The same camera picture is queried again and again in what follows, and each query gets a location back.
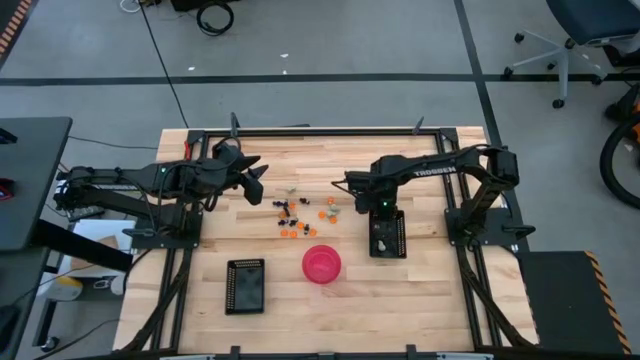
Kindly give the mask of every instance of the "table leg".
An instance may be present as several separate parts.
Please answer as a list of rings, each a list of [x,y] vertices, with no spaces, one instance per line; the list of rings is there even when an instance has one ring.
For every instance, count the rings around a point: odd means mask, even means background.
[[[133,258],[120,250],[113,249],[84,236],[74,234],[44,220],[38,220],[32,243],[46,246],[63,254],[85,260],[109,269],[126,272]]]

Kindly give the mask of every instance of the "orange striped tape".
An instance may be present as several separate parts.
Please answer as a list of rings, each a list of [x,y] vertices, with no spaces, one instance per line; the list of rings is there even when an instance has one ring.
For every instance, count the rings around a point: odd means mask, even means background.
[[[604,275],[602,274],[602,270],[600,269],[600,264],[598,264],[598,259],[595,254],[591,251],[585,251],[585,254],[591,260],[591,266],[593,266],[593,271],[596,276],[596,280],[598,280],[598,285],[600,285],[600,290],[602,291],[602,296],[604,297],[604,302],[607,304],[609,308],[609,315],[611,315],[611,320],[613,321],[613,327],[616,329],[618,333],[618,340],[620,340],[620,344],[622,345],[622,351],[631,355],[631,345],[629,344],[629,340],[627,339],[627,335],[624,333],[624,329],[622,328],[622,323],[620,322],[620,316],[616,312],[616,308],[613,305],[613,300],[611,299],[611,295],[609,294],[609,288],[607,287],[607,283],[604,281]]]

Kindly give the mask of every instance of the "black desk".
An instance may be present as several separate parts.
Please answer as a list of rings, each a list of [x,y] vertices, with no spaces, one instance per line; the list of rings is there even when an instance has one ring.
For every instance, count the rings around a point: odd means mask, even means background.
[[[18,137],[15,144],[0,145],[0,178],[15,181],[14,197],[0,201],[0,306],[39,284],[49,249],[121,271],[131,264],[131,255],[40,219],[71,123],[60,117],[0,119],[0,128]],[[15,357],[35,294],[16,304],[18,321],[0,360]]]

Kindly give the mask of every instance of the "black tray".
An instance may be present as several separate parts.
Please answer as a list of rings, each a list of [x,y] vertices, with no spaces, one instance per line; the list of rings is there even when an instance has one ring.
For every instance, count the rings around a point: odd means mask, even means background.
[[[227,262],[226,315],[264,312],[264,259]]]

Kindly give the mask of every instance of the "bicycle tire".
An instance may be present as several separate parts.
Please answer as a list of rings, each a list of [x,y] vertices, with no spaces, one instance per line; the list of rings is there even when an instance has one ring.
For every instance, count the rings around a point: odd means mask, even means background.
[[[600,153],[600,176],[609,191],[623,203],[640,209],[640,197],[627,191],[613,173],[613,154],[622,139],[633,131],[633,127],[640,124],[640,115],[636,114],[628,121],[620,124],[607,138]]]

